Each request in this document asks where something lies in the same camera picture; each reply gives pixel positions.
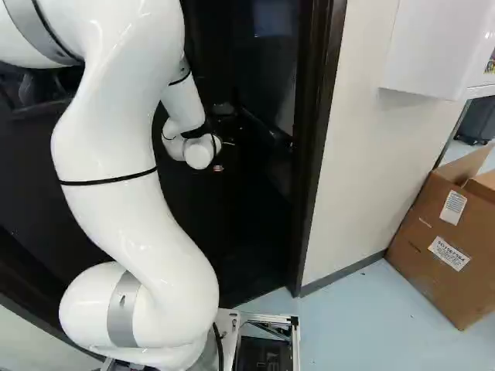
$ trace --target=floor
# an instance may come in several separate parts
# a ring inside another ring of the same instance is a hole
[[[445,162],[476,148],[454,141]],[[482,171],[495,168],[495,151]],[[305,298],[279,289],[238,307],[297,314],[303,371],[495,371],[495,313],[458,331],[385,260]]]

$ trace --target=silver joint band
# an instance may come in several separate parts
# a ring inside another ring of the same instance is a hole
[[[46,58],[66,66],[80,64],[75,56],[59,41],[44,18],[37,0],[3,0],[15,27],[24,38]]]
[[[107,313],[107,331],[111,342],[122,348],[138,348],[132,329],[132,316],[141,282],[126,271],[110,297]]]

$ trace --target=baseboard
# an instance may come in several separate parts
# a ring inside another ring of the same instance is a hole
[[[320,278],[319,280],[316,280],[314,282],[311,282],[310,284],[304,285],[301,287],[301,292],[299,293],[300,298],[304,298],[306,295],[309,295],[320,288],[324,288],[325,286],[328,286],[329,284],[332,284],[333,282],[339,280],[340,278],[344,278],[348,276],[349,274],[354,273],[355,271],[358,271],[361,268],[367,267],[368,265],[374,263],[375,261],[380,260],[382,257],[385,256],[385,251],[378,251],[377,253],[370,255],[369,257],[365,257],[363,260],[359,260],[354,264],[351,264],[349,267],[345,267],[341,269],[340,271],[333,272],[329,274],[328,276],[325,276],[323,278]]]

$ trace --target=box flap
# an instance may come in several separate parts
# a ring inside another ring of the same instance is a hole
[[[485,172],[468,180],[464,189],[490,203],[495,203],[495,170]]]
[[[458,186],[464,186],[468,179],[476,176],[494,145],[494,143],[485,145],[458,160],[440,166],[433,172]]]

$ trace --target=white cabinet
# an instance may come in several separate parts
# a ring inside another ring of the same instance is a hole
[[[446,100],[495,95],[495,0],[401,0],[381,87]]]

